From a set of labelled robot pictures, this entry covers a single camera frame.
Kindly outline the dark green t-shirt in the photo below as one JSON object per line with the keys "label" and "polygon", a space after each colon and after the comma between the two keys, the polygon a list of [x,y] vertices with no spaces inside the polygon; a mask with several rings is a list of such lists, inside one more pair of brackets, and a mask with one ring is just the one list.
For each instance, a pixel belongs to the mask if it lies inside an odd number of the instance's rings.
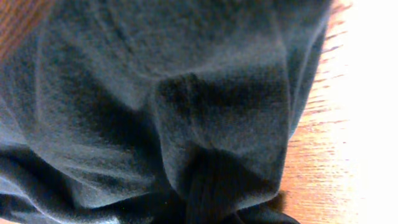
{"label": "dark green t-shirt", "polygon": [[267,206],[331,1],[57,1],[1,62],[1,217],[293,223]]}

